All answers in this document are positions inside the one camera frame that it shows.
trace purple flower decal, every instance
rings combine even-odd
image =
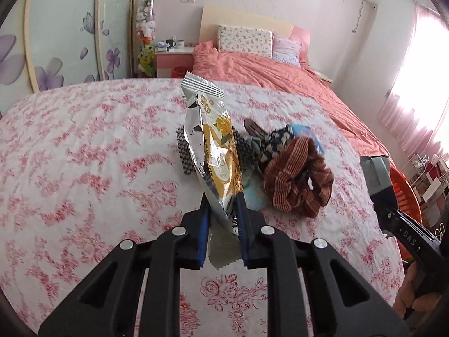
[[[105,73],[105,79],[109,80],[109,76],[106,73],[106,71],[104,71]],[[86,79],[84,80],[84,83],[89,83],[89,82],[95,82],[95,81],[99,81],[100,80],[100,74],[97,74],[97,79],[94,78],[93,74],[89,74],[87,75]]]
[[[14,54],[6,58],[16,44],[16,40],[15,35],[0,36],[0,84],[10,85],[16,82],[25,66],[23,54]]]
[[[87,48],[86,47],[84,47],[82,50],[81,50],[81,54],[79,55],[79,59],[83,59],[84,57],[86,57],[86,55],[87,55]]]
[[[46,70],[44,70],[42,67],[34,67],[39,90],[45,91],[57,87],[62,87],[62,84],[64,84],[64,76],[57,74],[61,70],[61,68],[62,61],[56,57],[50,59]]]
[[[114,66],[118,67],[120,66],[120,57],[118,56],[120,53],[120,50],[118,48],[114,49],[114,52],[112,52],[111,49],[108,50],[106,53],[106,59],[109,61],[108,66],[106,67],[106,71],[108,71],[110,74],[114,71]]]
[[[90,74],[86,77],[86,80],[84,80],[84,83],[88,83],[88,82],[95,82],[95,78],[93,76],[93,74]]]

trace white shelf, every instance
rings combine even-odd
[[[195,47],[184,47],[181,49],[176,49],[174,51],[159,51],[156,52],[157,55],[168,55],[168,54],[192,54],[194,52]]]

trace pillow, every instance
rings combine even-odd
[[[307,64],[307,53],[310,45],[310,32],[306,29],[299,28],[298,26],[293,26],[293,30],[288,39],[302,43],[301,51],[299,52],[299,61],[301,64]]]
[[[283,38],[275,33],[273,36],[273,60],[301,66],[299,63],[301,47],[302,43]]]
[[[271,58],[271,37],[269,30],[219,25],[218,51],[251,53]]]

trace checkered cloth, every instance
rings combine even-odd
[[[291,125],[287,125],[285,128],[271,132],[262,139],[259,161],[259,169],[262,173],[264,173],[268,163],[286,149],[294,137],[293,128]]]

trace pink curtain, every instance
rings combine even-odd
[[[379,120],[409,157],[449,151],[449,30],[439,15],[416,4],[404,62]]]

